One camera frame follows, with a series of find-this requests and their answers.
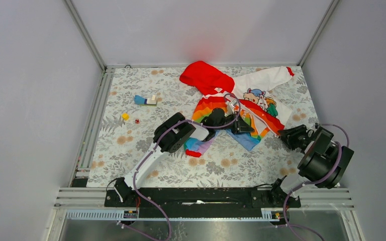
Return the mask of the rainbow red white kids jacket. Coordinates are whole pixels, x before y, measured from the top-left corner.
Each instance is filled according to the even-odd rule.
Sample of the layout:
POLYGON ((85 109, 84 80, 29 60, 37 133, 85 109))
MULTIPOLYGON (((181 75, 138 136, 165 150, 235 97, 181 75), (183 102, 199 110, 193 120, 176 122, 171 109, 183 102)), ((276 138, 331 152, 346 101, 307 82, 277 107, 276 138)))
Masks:
POLYGON ((201 122, 216 108, 229 113, 228 103, 235 99, 240 101, 234 110, 240 111, 240 117, 253 131, 234 134, 229 130, 228 134, 250 151, 267 133, 278 135, 285 128, 292 110, 270 92, 294 77, 293 70, 285 66, 230 77, 204 61, 197 61, 190 64, 179 79, 202 94, 192 114, 195 122, 201 122))

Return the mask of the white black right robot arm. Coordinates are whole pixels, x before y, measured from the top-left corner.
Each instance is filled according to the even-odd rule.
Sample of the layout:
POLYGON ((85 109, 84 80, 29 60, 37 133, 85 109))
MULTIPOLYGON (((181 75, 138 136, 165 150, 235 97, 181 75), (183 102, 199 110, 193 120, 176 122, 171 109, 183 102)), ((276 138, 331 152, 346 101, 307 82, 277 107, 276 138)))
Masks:
POLYGON ((346 136, 345 146, 333 141, 334 134, 326 129, 327 126, 316 123, 313 129, 300 125, 278 131, 280 140, 288 149, 300 150, 304 156, 298 163, 297 173, 277 179, 272 184, 267 198, 270 204, 276 207, 290 204, 308 189, 331 189, 340 182, 354 151, 349 148, 349 137, 344 129, 331 124, 346 136))

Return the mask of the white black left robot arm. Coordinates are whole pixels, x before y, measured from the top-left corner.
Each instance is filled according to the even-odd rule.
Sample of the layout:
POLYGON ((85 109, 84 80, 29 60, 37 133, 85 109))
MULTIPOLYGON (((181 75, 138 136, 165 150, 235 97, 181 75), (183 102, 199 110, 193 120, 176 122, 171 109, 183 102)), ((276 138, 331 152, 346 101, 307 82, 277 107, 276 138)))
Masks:
POLYGON ((221 108, 216 108, 199 123, 187 120, 179 112, 174 114, 155 130, 150 148, 136 166, 124 177, 113 182, 116 199, 123 206, 132 205, 136 199, 135 190, 141 188, 148 172, 162 158, 176 152, 190 138, 209 142, 215 137, 217 130, 229 130, 234 135, 254 132, 237 111, 225 114, 221 108))

